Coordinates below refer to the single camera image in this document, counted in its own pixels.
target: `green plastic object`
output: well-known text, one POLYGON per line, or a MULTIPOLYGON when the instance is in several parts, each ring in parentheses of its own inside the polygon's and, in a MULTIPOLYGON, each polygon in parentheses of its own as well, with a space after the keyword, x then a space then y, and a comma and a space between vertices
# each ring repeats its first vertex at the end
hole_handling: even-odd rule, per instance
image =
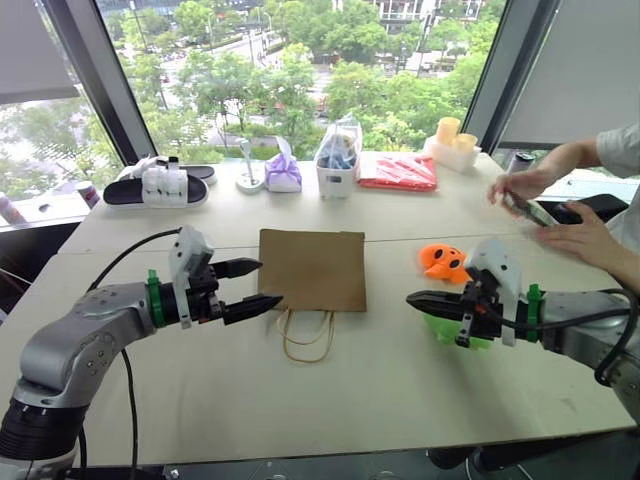
POLYGON ((160 300, 160 280, 155 270, 149 270, 147 278, 147 287, 149 287, 149 298, 151 301, 151 313, 153 324, 156 328, 167 326, 164 320, 164 312, 162 311, 162 300, 160 300))
MULTIPOLYGON (((529 306, 527 307, 527 325, 538 324, 538 311, 540 310, 540 300, 542 299, 542 292, 540 286, 537 283, 529 285, 529 291, 527 292, 527 300, 529 300, 529 306)), ((538 341, 538 332, 530 330, 527 332, 527 341, 536 343, 538 341)))
MULTIPOLYGON (((436 338, 443 345, 455 345, 455 338, 458 335, 458 329, 460 328, 460 322, 449 320, 448 318, 436 317, 424 314, 424 320, 429 325, 429 328, 436 334, 436 338)), ((491 347, 491 340, 484 338, 471 337, 469 348, 471 350, 484 349, 487 350, 491 347)))

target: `orange toy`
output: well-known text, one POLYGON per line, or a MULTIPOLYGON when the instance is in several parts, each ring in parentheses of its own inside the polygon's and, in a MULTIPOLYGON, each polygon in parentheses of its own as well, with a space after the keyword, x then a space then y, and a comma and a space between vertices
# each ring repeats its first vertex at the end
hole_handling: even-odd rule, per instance
POLYGON ((427 245, 420 250, 420 264, 429 278, 449 280, 451 283, 465 283, 471 280, 464 269, 467 256, 460 250, 444 243, 427 245))

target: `white table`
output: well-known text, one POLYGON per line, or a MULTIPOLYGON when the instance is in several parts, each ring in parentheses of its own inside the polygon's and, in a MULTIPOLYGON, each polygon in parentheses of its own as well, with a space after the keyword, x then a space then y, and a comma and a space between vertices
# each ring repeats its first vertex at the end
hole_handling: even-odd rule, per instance
MULTIPOLYGON (((501 208, 485 200, 486 191, 502 173, 487 155, 461 175, 437 167, 438 190, 433 193, 358 188, 349 199, 323 200, 311 162, 301 162, 301 194, 255 196, 235 186, 241 165, 216 165, 218 183, 208 201, 180 210, 114 210, 103 202, 76 229, 60 253, 121 252, 152 233, 190 224, 204 231, 217 248, 258 246, 261 228, 365 232, 366 239, 406 240, 466 235, 500 235, 521 231, 501 208)), ((142 250, 166 250, 170 240, 142 250)))
MULTIPOLYGON (((336 315, 333 349, 317 365, 285 358, 273 315, 229 327, 213 323, 183 331, 174 325, 132 345, 140 462, 486 444, 634 426, 614 393, 566 357, 524 341, 516 348, 494 342, 488 351, 469 351, 434 339, 421 314, 404 301, 417 290, 443 289, 419 274, 417 251, 437 241, 468 250, 481 238, 368 242, 368 312, 336 315)), ((548 290, 579 290, 613 284, 602 272, 523 236, 503 239, 522 265, 525 286, 539 282, 548 290)), ((230 248, 215 258, 257 253, 230 248)), ((113 257, 63 254, 45 267, 0 328, 2 398, 11 395, 27 339, 64 315, 113 257)), ((106 283, 144 281, 147 268, 167 281, 167 264, 166 252, 134 253, 106 283)), ((238 300, 254 293, 256 284, 255 274, 224 281, 220 298, 238 300)), ((319 316, 296 316, 295 333, 310 336, 319 316)), ((130 460, 125 380, 118 360, 89 410, 92 465, 130 460)))

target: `red bag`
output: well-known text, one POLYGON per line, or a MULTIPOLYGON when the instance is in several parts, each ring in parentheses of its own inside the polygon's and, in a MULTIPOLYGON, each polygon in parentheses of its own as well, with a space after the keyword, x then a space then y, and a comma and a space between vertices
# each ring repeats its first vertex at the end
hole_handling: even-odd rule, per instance
POLYGON ((433 160, 424 153, 362 152, 358 184, 430 192, 437 187, 436 171, 433 160))

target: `brown paper bag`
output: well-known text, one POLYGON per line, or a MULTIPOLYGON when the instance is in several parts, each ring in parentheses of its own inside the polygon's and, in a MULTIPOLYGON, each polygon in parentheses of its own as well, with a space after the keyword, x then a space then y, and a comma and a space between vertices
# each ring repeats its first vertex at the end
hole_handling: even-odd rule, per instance
POLYGON ((366 312, 364 233, 260 231, 258 291, 284 295, 276 307, 366 312))

